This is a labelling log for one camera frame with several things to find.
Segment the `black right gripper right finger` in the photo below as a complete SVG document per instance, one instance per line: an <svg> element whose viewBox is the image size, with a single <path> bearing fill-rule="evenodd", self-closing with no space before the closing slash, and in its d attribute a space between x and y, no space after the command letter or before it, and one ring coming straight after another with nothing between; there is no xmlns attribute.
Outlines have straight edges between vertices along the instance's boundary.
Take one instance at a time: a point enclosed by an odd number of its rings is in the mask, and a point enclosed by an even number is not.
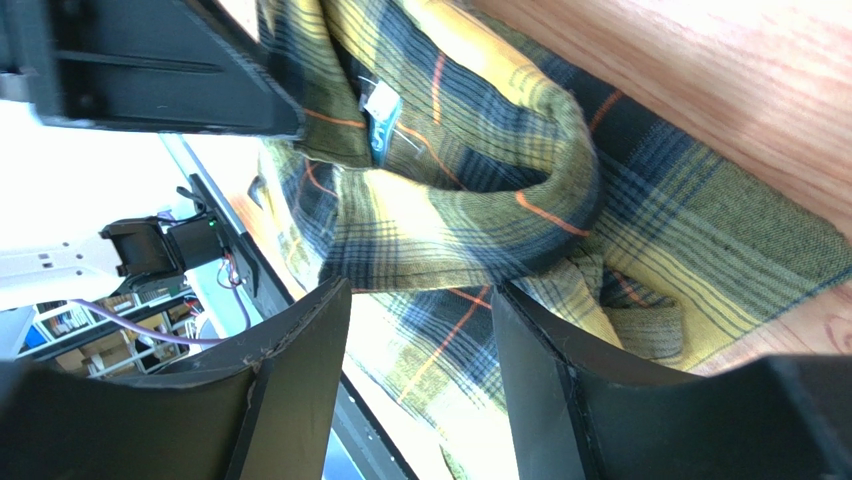
<svg viewBox="0 0 852 480"><path fill-rule="evenodd" d="M702 377L616 348L512 285L492 306L523 479L851 475L847 356L768 356Z"/></svg>

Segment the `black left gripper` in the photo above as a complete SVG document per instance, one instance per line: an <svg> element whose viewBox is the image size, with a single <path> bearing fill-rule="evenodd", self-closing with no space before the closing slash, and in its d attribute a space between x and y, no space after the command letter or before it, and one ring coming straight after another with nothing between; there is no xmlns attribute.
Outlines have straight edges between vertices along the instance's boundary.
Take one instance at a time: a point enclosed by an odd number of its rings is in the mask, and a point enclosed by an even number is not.
<svg viewBox="0 0 852 480"><path fill-rule="evenodd" d="M63 128L291 140L305 123L217 1L5 1L1 96Z"/></svg>

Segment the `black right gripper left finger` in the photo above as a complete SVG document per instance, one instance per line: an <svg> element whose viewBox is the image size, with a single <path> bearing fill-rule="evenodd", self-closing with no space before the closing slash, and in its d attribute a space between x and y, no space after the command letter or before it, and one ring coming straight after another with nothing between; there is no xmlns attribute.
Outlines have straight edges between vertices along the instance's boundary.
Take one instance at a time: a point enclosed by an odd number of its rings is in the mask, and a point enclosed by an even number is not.
<svg viewBox="0 0 852 480"><path fill-rule="evenodd" d="M350 286L295 305L154 375L97 380L1 366L5 479L318 479Z"/></svg>

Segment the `yellow black plaid shirt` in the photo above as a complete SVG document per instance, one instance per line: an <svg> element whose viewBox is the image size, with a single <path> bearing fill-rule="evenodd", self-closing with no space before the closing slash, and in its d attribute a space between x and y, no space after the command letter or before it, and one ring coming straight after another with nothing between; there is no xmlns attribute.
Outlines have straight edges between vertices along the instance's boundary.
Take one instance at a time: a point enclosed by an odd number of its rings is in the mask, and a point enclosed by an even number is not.
<svg viewBox="0 0 852 480"><path fill-rule="evenodd" d="M345 277L348 359L457 479L517 467L491 319L510 283L689 370L851 278L830 223L457 1L261 1L306 115L266 140L255 201L305 290Z"/></svg>

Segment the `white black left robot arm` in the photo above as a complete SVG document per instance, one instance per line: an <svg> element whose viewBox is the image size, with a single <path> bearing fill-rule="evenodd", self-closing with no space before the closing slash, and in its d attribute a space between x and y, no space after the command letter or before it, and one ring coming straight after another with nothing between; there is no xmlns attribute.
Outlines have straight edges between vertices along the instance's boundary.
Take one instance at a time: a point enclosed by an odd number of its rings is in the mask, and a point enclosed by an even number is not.
<svg viewBox="0 0 852 480"><path fill-rule="evenodd" d="M1 96L51 127L292 140L305 123L217 1L5 1ZM214 209L195 204L187 220L123 219L6 252L1 278L33 303L48 286L74 300L161 287L226 249Z"/></svg>

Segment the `background shelf with boxes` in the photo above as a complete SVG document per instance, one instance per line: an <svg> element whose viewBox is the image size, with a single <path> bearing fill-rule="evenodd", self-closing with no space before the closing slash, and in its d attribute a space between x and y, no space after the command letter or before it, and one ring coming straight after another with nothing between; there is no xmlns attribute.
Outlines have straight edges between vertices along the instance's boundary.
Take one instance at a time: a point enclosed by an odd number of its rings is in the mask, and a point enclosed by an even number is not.
<svg viewBox="0 0 852 480"><path fill-rule="evenodd" d="M160 289L100 299L99 308L146 329L190 339L216 338L216 326L191 288ZM37 304L15 358L45 362L78 376L153 374L201 351L143 336L104 315L65 301Z"/></svg>

